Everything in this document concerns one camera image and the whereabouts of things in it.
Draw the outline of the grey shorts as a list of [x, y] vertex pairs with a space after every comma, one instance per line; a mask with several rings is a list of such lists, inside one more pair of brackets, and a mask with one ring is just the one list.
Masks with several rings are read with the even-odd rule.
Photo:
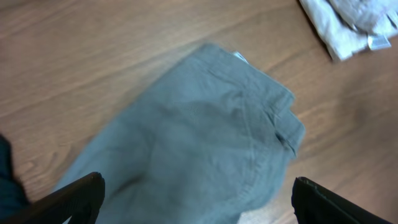
[[98, 223], [236, 223], [280, 189], [305, 134], [293, 94], [222, 48], [179, 61], [58, 182], [99, 172]]

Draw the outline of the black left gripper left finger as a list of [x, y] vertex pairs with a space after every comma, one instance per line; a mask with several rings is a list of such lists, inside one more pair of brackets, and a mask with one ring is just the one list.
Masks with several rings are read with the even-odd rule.
[[95, 224], [104, 193], [102, 175], [92, 172], [1, 220], [1, 224]]

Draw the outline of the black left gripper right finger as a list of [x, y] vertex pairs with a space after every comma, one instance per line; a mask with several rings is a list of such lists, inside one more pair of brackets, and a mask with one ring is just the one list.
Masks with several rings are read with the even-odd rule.
[[391, 224], [306, 177], [295, 179], [291, 202], [298, 224]]

